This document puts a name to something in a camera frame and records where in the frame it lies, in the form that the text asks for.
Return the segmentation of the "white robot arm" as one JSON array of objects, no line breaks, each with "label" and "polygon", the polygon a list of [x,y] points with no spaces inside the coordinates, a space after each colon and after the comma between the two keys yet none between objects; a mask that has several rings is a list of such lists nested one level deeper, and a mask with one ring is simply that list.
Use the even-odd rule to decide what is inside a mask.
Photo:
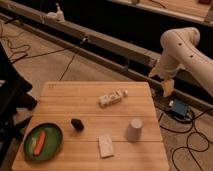
[{"label": "white robot arm", "polygon": [[162,79],[164,97],[174,91],[174,77],[180,65],[213,97],[213,60],[196,48],[199,41],[200,32],[195,27],[170,29],[162,34],[163,52],[149,76],[158,75]]}]

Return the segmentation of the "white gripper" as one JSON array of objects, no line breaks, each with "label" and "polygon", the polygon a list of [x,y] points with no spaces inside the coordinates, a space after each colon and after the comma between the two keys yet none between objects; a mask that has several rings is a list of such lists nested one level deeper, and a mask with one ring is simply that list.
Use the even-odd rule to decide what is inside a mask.
[{"label": "white gripper", "polygon": [[164,79],[162,82],[164,97],[170,96],[174,90],[174,80],[172,78],[176,76],[179,66],[180,63],[171,55],[162,54],[156,66],[148,74],[150,78],[158,75],[161,79]]}]

